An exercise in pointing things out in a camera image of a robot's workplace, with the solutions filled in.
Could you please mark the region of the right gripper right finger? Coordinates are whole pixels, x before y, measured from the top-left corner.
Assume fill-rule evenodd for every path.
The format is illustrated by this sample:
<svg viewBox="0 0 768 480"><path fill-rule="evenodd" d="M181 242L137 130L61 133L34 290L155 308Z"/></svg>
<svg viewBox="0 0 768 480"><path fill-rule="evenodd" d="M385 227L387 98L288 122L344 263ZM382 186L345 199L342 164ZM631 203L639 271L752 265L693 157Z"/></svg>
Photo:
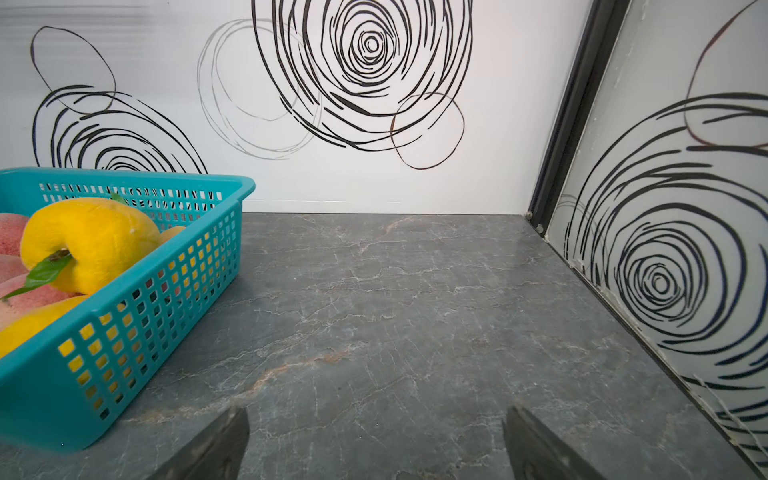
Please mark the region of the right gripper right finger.
<svg viewBox="0 0 768 480"><path fill-rule="evenodd" d="M502 428L515 479L605 480L525 407L509 407Z"/></svg>

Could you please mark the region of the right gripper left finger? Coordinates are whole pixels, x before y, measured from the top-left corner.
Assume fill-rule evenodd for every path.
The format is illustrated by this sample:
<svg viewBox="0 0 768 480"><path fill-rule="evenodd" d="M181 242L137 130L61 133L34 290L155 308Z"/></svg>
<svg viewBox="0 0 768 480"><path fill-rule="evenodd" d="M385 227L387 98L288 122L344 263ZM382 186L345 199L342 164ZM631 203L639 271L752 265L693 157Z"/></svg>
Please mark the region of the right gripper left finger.
<svg viewBox="0 0 768 480"><path fill-rule="evenodd" d="M250 437L244 407L230 407L148 479L237 479Z"/></svg>

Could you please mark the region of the yellow peach top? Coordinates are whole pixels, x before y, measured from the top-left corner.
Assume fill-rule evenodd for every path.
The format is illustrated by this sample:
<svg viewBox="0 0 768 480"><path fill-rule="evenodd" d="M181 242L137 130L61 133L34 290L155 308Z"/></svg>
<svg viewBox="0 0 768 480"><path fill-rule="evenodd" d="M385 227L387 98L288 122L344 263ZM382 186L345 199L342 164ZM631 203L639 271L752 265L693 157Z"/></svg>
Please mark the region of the yellow peach top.
<svg viewBox="0 0 768 480"><path fill-rule="evenodd" d="M142 211L107 198L66 199L26 223L20 242L28 274L4 300L44 286L93 294L160 245L160 231Z"/></svg>

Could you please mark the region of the pink peach bottom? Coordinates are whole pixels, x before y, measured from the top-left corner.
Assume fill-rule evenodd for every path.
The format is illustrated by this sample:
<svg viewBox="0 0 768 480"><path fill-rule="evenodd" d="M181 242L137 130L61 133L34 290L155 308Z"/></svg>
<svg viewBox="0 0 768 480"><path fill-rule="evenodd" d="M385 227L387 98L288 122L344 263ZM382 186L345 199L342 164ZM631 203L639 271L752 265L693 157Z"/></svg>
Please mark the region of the pink peach bottom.
<svg viewBox="0 0 768 480"><path fill-rule="evenodd" d="M28 270L21 259L13 255L1 255L1 297L24 286ZM4 330L28 312L37 308L74 297L45 285L30 292L1 300L1 329Z"/></svg>

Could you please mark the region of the pink peach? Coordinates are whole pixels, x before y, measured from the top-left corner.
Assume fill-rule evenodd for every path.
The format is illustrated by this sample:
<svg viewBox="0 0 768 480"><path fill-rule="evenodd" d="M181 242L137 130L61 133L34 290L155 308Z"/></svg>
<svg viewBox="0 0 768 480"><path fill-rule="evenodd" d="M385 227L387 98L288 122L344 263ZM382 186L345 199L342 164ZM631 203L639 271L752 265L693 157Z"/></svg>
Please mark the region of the pink peach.
<svg viewBox="0 0 768 480"><path fill-rule="evenodd" d="M0 254L20 255L20 244L29 218L14 213L0 214Z"/></svg>
<svg viewBox="0 0 768 480"><path fill-rule="evenodd" d="M24 286L28 270L21 259L13 255L1 255L1 297ZM45 285L30 292L1 300L1 329L4 330L28 312L37 308L74 297Z"/></svg>

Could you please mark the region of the yellow red peach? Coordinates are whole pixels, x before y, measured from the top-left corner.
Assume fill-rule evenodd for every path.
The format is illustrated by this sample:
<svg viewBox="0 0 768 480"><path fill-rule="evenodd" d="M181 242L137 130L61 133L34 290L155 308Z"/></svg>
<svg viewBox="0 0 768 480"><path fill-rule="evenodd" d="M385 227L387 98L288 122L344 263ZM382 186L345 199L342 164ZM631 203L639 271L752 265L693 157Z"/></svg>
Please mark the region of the yellow red peach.
<svg viewBox="0 0 768 480"><path fill-rule="evenodd" d="M169 240L173 239L176 235L182 233L185 230L184 226L174 226L167 230L164 230L159 235L159 244L162 245Z"/></svg>

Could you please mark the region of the teal plastic basket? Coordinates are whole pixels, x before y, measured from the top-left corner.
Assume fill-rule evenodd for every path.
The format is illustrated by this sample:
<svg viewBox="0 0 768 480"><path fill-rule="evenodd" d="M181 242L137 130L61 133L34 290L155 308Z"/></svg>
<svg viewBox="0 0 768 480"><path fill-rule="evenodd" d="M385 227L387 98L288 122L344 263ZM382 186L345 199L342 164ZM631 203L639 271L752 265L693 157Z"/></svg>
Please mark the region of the teal plastic basket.
<svg viewBox="0 0 768 480"><path fill-rule="evenodd" d="M179 233L1 361L1 440L74 452L97 441L240 268L242 176L14 168L1 209L118 197Z"/></svg>

